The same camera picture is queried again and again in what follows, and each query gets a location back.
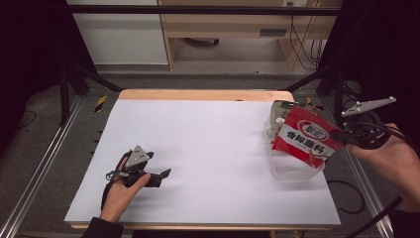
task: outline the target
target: red snack bag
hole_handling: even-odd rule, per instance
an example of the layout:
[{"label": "red snack bag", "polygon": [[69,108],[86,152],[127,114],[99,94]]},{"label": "red snack bag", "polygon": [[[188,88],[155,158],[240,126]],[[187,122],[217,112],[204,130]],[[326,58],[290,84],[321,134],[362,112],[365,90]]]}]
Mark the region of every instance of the red snack bag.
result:
[{"label": "red snack bag", "polygon": [[293,105],[272,149],[283,151],[317,169],[342,146],[329,136],[329,133],[338,131],[340,128],[321,116]]}]

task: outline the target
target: black pole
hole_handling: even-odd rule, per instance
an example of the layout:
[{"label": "black pole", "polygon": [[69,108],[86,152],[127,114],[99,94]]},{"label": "black pole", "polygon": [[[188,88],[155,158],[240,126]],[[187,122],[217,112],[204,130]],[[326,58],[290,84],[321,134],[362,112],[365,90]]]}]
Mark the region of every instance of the black pole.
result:
[{"label": "black pole", "polygon": [[341,8],[244,7],[244,6],[148,6],[148,5],[47,5],[52,11],[66,10],[88,14],[212,14],[344,16],[354,14]]}]

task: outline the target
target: wooden table edge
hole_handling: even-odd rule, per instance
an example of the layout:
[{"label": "wooden table edge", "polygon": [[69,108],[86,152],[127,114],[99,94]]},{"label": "wooden table edge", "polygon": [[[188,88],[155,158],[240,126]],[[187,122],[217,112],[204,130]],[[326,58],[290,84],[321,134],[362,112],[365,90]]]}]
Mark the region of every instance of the wooden table edge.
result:
[{"label": "wooden table edge", "polygon": [[277,90],[201,90],[201,89],[126,89],[119,100],[220,100],[220,101],[293,101],[288,91]]}]

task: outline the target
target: floor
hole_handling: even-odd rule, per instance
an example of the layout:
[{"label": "floor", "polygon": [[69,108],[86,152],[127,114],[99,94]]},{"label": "floor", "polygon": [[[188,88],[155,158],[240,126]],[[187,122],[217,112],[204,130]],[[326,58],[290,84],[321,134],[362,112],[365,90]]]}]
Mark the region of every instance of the floor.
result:
[{"label": "floor", "polygon": [[[191,40],[180,41],[173,71],[162,67],[102,67],[102,75],[116,84],[130,88],[235,88],[235,89],[279,89],[303,78],[312,72],[299,66],[296,70],[286,67],[276,40],[232,40],[221,39],[213,46]],[[306,66],[312,64],[303,60]],[[71,96],[72,102],[80,100],[80,109],[65,140],[60,144],[49,170],[31,206],[24,212],[16,237],[78,237],[80,230],[63,222],[71,199],[77,192],[84,172],[100,140],[107,116],[118,93],[109,91],[93,81],[87,96]],[[294,93],[296,100],[306,102],[311,97],[320,103],[314,88],[317,81]],[[107,96],[101,112],[94,112],[98,98]],[[34,95],[28,102],[27,113],[21,121],[13,142],[1,155],[0,160],[0,222],[7,221],[27,184],[43,160],[57,132],[60,120],[58,87]],[[330,160],[325,176],[327,179],[343,179],[356,184],[352,171],[343,156]],[[387,204],[394,191],[367,169],[378,194]],[[330,187],[333,198],[341,207],[357,209],[361,205],[358,195],[348,187],[334,184]],[[371,216],[366,207],[361,214],[338,211],[342,226],[332,231],[310,231],[305,237],[344,237],[367,222]],[[292,232],[278,232],[277,237],[295,237]],[[381,237],[375,227],[360,237]]]}]

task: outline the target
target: white board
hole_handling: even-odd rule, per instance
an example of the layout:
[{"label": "white board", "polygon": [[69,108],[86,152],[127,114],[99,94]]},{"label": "white board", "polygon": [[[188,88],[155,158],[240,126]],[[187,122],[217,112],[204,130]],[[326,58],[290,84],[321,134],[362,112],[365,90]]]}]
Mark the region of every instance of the white board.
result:
[{"label": "white board", "polygon": [[143,188],[121,222],[157,225],[335,226],[323,173],[280,182],[264,138],[271,102],[118,100],[65,221],[99,216],[105,174],[136,145],[155,156],[149,173],[172,169],[160,188]]}]

